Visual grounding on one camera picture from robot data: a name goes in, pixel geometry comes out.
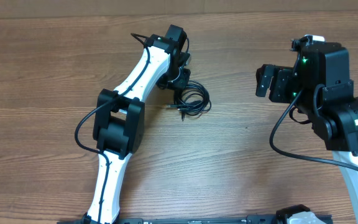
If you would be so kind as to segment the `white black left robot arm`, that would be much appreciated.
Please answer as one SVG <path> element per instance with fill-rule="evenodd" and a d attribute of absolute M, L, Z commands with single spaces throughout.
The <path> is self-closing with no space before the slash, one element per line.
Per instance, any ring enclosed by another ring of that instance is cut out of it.
<path fill-rule="evenodd" d="M 183 28 L 171 25 L 164 36 L 133 36 L 143 46 L 141 59 L 113 91 L 100 92 L 96 108 L 87 114 L 94 117 L 99 170 L 92 204 L 80 223 L 117 223 L 125 170 L 144 135 L 148 95 L 155 86 L 182 91 L 190 79 L 186 65 L 191 55 L 183 49 L 188 39 Z"/>

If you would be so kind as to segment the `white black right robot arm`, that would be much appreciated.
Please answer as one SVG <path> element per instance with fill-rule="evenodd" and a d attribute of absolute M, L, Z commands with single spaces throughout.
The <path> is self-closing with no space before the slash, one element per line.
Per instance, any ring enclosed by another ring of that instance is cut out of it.
<path fill-rule="evenodd" d="M 286 157 L 338 166 L 358 223 L 358 97 L 350 78 L 349 52 L 338 42 L 310 34 L 293 39 L 290 50 L 297 53 L 294 66 L 264 64 L 255 74 L 256 96 L 288 105 L 272 129 L 270 147 Z M 332 159 L 286 152 L 274 144 L 278 127 L 294 111 L 306 115 L 304 124 L 324 141 Z"/>

